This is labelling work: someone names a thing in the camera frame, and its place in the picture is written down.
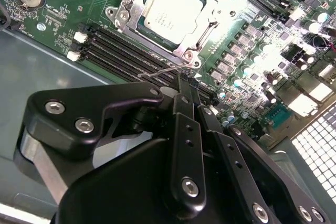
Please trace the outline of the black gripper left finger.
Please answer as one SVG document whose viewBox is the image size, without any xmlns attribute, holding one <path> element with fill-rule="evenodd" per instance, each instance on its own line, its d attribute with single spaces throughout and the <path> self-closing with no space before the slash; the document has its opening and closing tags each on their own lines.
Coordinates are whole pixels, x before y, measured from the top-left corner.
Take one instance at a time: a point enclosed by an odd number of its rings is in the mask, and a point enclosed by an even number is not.
<svg viewBox="0 0 336 224">
<path fill-rule="evenodd" d="M 206 206 L 201 126 L 183 74 L 168 87 L 133 82 L 39 91 L 26 103 L 17 167 L 48 188 L 57 206 L 82 176 L 150 140 L 167 140 L 164 203 L 172 213 Z"/>
</svg>

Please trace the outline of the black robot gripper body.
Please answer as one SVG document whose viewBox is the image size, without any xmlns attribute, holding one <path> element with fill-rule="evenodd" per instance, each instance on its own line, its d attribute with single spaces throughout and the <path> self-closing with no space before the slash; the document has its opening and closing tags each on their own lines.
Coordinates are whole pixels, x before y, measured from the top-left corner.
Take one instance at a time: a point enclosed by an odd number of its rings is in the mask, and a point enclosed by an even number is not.
<svg viewBox="0 0 336 224">
<path fill-rule="evenodd" d="M 180 223 L 164 203 L 170 163 L 167 140 L 150 140 L 74 182 L 64 194 L 57 223 Z M 205 208 L 190 223 L 245 223 L 232 185 L 203 156 Z"/>
</svg>

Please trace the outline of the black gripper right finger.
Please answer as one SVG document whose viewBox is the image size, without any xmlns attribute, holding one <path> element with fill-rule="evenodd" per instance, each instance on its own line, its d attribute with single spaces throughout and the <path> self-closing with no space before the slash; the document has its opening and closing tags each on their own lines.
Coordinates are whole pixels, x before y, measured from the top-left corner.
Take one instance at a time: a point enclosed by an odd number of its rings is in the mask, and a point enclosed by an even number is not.
<svg viewBox="0 0 336 224">
<path fill-rule="evenodd" d="M 330 218 L 288 173 L 243 131 L 223 131 L 217 117 L 191 87 L 204 143 L 216 160 L 222 181 L 215 195 L 232 189 L 226 200 L 235 223 L 330 223 Z"/>
</svg>

